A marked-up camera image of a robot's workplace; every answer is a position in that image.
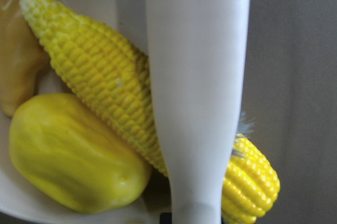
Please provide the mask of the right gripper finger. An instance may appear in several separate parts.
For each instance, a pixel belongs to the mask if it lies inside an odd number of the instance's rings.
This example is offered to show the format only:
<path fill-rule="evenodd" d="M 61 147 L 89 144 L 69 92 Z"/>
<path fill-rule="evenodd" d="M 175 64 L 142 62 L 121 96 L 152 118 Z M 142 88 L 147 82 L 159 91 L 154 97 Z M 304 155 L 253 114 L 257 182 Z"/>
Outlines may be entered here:
<path fill-rule="evenodd" d="M 172 213 L 171 212 L 161 213 L 159 224 L 172 224 Z"/>

